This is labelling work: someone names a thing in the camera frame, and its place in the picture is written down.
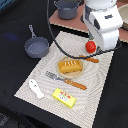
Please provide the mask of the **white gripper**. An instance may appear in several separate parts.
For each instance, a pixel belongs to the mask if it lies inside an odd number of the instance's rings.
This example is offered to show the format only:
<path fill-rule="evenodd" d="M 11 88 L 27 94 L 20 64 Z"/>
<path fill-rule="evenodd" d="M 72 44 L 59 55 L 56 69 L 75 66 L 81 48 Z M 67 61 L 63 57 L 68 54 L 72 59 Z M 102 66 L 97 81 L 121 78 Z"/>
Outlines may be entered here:
<path fill-rule="evenodd" d="M 85 6 L 83 21 L 102 50 L 116 47 L 119 28 L 123 25 L 117 6 L 107 10 L 92 10 Z"/>

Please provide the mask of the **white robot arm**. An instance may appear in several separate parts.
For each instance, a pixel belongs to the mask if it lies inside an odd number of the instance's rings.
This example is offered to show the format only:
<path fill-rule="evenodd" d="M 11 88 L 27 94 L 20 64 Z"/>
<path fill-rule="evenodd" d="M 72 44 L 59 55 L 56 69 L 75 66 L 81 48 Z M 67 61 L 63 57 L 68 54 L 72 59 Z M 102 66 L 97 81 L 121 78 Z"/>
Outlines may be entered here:
<path fill-rule="evenodd" d="M 117 0 L 85 0 L 83 21 L 103 51 L 116 47 L 119 28 L 123 25 L 116 2 Z"/>

